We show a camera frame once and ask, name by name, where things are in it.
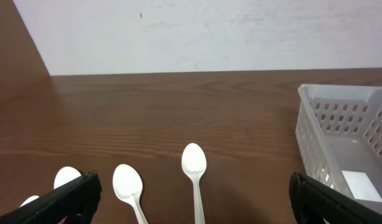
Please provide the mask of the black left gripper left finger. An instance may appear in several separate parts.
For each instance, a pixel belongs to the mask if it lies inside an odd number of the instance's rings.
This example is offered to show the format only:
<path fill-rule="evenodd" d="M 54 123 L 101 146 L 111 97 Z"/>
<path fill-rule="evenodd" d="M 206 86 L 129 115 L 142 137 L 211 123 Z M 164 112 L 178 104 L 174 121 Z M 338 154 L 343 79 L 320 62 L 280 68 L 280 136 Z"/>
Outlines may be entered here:
<path fill-rule="evenodd" d="M 1 224 L 91 223 L 102 187 L 98 174 L 89 172 L 0 216 Z"/>

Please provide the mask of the clear plastic perforated basket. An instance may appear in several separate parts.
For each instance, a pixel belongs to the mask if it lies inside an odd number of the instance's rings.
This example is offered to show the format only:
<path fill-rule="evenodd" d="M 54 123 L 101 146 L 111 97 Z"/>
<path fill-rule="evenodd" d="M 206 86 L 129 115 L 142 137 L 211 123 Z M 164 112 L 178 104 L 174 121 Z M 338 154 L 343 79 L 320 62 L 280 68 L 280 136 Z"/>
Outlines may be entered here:
<path fill-rule="evenodd" d="M 382 86 L 302 84 L 296 138 L 308 176 L 354 199 L 343 170 L 364 172 L 382 198 Z"/>

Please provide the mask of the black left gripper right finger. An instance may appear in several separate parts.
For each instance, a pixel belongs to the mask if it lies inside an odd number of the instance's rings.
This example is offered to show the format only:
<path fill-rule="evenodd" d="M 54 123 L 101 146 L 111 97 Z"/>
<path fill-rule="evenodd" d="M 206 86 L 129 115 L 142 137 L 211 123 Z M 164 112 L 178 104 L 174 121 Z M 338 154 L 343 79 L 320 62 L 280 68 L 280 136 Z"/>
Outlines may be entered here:
<path fill-rule="evenodd" d="M 289 198 L 298 224 L 382 223 L 381 214 L 298 172 L 291 175 Z"/>

